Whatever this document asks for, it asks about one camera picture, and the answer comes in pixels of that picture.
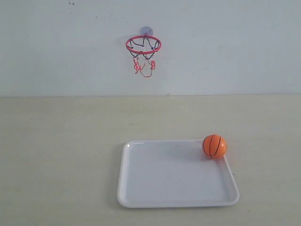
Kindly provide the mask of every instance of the beige table surface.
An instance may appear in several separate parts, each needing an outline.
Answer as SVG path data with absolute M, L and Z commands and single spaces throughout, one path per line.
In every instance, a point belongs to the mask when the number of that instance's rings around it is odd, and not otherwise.
M 217 133 L 240 199 L 129 210 L 122 146 Z M 0 98 L 0 226 L 301 224 L 301 96 Z

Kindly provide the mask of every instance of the white tray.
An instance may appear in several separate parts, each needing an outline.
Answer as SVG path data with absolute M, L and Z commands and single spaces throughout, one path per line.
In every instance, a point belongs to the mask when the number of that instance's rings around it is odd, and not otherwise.
M 239 199 L 226 157 L 212 160 L 202 140 L 137 140 L 123 148 L 118 201 L 128 208 L 209 207 Z

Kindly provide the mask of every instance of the white wall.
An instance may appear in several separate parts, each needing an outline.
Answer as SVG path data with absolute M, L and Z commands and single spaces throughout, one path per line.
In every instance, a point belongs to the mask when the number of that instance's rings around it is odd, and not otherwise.
M 300 0 L 71 2 L 0 2 L 0 96 L 301 93 Z M 142 26 L 149 79 L 125 49 Z

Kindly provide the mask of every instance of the mini basketball hoop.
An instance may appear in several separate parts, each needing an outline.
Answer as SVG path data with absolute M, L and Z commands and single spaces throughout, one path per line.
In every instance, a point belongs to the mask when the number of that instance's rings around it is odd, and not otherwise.
M 159 39 L 148 34 L 146 32 L 144 35 L 134 36 L 126 42 L 126 48 L 133 56 L 135 74 L 140 72 L 145 78 L 151 77 L 156 68 L 154 56 L 162 46 Z

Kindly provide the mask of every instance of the ball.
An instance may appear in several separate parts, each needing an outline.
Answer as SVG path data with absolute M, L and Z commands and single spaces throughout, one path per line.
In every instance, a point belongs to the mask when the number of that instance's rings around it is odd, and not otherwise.
M 209 135 L 204 139 L 202 148 L 209 158 L 218 159 L 226 154 L 227 142 L 219 135 Z

